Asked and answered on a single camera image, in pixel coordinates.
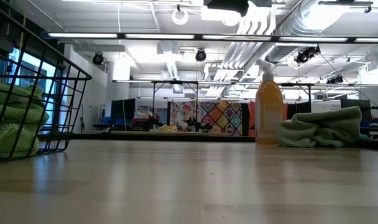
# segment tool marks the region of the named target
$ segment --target wall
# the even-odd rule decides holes
[[[129,84],[113,82],[113,80],[128,80],[129,74],[130,66],[128,60],[108,62],[105,116],[111,115],[112,101],[129,98]]]
[[[85,86],[85,94],[83,95],[83,101],[81,102],[80,110],[78,111],[78,116],[76,120],[76,125],[73,129],[74,133],[81,133],[81,117],[83,117],[83,121],[85,124],[86,130],[93,129],[93,124],[96,122],[98,117],[98,110],[101,105],[105,104],[106,101],[106,80],[107,74],[100,70],[98,67],[95,67],[92,63],[88,60],[83,58],[81,55],[76,53],[72,47],[72,45],[67,44],[65,45],[65,57],[70,59],[73,63],[77,64],[81,69],[89,73],[93,79],[87,81]],[[76,77],[77,70],[71,69],[70,76]],[[69,81],[68,85],[73,87],[74,81]],[[83,88],[84,82],[77,83],[77,90],[81,90]],[[65,91],[67,94],[73,94],[72,89],[68,89]],[[75,99],[73,101],[73,107],[79,107],[79,100],[81,97],[81,93],[75,93]],[[71,97],[66,97],[64,99],[64,103],[66,105],[70,104]],[[61,113],[61,120],[60,122],[64,122],[66,115],[65,113]]]
[[[368,71],[363,68],[358,72],[358,80],[360,84],[378,84],[378,68],[372,71]],[[359,93],[360,100],[370,100],[370,106],[375,106],[373,102],[378,106],[378,88],[360,88]],[[378,117],[377,110],[371,110],[373,117]]]

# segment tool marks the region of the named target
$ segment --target wire basket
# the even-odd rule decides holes
[[[2,50],[11,32],[21,34],[15,58]],[[41,49],[35,65],[26,62],[32,57],[28,46]],[[91,75],[2,10],[1,62],[0,161],[64,151]]]

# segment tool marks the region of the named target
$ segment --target crumpled towel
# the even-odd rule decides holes
[[[7,84],[0,83],[0,90],[2,91],[8,91],[9,87],[10,86]],[[30,96],[32,87],[14,86],[12,92],[22,96]],[[45,113],[43,120],[40,120],[44,110],[44,104],[39,100],[42,98],[42,92],[41,87],[37,86],[34,93],[34,99],[30,104],[29,112],[25,120],[25,123],[33,124],[25,124],[23,126],[14,154],[12,155],[13,157],[23,157],[29,153],[35,132],[37,130],[37,124],[45,124],[49,118],[49,115]],[[22,96],[11,95],[4,114],[4,121],[22,122],[27,103],[29,102],[28,98],[24,98]],[[0,115],[6,98],[7,93],[0,92]],[[5,158],[10,155],[20,125],[21,124],[19,123],[1,123],[0,158]],[[38,145],[39,140],[36,138],[30,155],[37,152]]]
[[[281,122],[276,137],[281,146],[344,147],[360,137],[362,113],[358,106],[324,113],[295,114]]]

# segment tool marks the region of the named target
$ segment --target orange bottle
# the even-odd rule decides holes
[[[274,82],[272,64],[257,62],[264,74],[256,96],[256,143],[278,144],[276,127],[283,121],[283,96],[279,86]]]

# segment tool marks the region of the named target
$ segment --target cable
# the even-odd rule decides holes
[[[335,68],[332,66],[332,64],[330,64],[330,62],[325,58],[325,56],[323,56],[321,53],[320,53],[320,56],[322,56],[323,59],[325,59],[326,62],[330,65],[330,67],[333,68],[334,71],[335,71],[337,74],[339,74],[339,72],[337,71],[337,69],[335,69]],[[350,83],[345,77],[342,76],[342,78],[343,78],[346,82]],[[370,100],[370,98],[368,98],[365,94],[363,94],[358,88],[356,88],[355,86],[353,86],[353,88],[354,88],[355,90],[357,90],[360,94],[362,94],[364,97],[366,97],[368,100]],[[377,105],[375,102],[373,102],[372,100],[370,100],[370,102],[373,103],[375,106],[378,106],[378,105]]]

